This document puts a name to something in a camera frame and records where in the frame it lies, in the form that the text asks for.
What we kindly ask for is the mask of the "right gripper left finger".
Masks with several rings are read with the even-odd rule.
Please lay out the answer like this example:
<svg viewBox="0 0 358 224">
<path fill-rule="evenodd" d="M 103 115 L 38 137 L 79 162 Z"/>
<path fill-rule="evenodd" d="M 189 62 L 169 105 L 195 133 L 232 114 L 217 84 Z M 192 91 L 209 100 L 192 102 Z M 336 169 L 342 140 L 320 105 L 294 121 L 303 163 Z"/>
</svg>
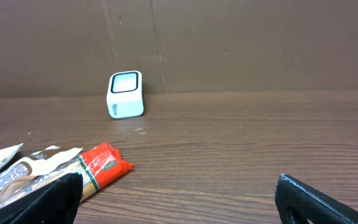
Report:
<svg viewBox="0 0 358 224">
<path fill-rule="evenodd" d="M 69 173 L 0 209 L 0 223 L 72 224 L 83 193 L 83 178 Z"/>
</svg>

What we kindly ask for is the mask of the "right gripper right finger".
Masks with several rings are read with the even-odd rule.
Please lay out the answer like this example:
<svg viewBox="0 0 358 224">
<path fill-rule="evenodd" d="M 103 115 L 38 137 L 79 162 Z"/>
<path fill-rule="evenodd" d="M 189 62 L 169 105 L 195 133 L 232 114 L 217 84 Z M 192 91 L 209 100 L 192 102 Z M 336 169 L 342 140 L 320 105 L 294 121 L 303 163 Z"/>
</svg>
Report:
<svg viewBox="0 0 358 224">
<path fill-rule="evenodd" d="M 275 204 L 282 223 L 358 223 L 357 210 L 288 174 L 281 174 L 278 178 Z"/>
</svg>

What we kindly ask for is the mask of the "beige brown snack pouch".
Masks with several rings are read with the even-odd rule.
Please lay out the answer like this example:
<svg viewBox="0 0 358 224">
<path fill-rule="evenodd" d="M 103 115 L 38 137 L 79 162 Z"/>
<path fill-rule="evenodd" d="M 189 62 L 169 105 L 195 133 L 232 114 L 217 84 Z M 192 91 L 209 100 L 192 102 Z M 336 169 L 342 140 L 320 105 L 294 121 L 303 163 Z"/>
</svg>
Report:
<svg viewBox="0 0 358 224">
<path fill-rule="evenodd" d="M 50 146 L 44 150 L 22 157 L 5 171 L 0 173 L 0 193 L 15 179 L 38 177 L 55 170 L 82 151 L 80 147 Z"/>
</svg>

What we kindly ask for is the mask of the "orange spaghetti package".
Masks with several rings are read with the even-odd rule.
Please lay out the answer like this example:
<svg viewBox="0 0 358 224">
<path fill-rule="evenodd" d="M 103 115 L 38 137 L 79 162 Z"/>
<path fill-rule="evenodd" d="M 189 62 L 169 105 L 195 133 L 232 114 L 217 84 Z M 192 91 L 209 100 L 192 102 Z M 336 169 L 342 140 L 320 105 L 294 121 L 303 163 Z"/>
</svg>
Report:
<svg viewBox="0 0 358 224">
<path fill-rule="evenodd" d="M 0 209 L 69 173 L 82 175 L 81 201 L 84 201 L 132 168 L 134 164 L 123 160 L 118 149 L 104 142 L 89 151 L 80 152 L 48 174 L 15 179 L 0 193 Z"/>
</svg>

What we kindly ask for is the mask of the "white barcode scanner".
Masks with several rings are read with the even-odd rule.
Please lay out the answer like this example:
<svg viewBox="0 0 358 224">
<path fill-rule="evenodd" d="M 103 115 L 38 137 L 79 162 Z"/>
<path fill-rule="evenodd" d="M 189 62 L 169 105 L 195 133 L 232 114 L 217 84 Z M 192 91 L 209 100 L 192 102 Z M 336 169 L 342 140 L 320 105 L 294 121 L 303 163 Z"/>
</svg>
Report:
<svg viewBox="0 0 358 224">
<path fill-rule="evenodd" d="M 109 79 L 106 103 L 113 119 L 142 116 L 144 98 L 142 73 L 137 70 L 119 72 Z"/>
</svg>

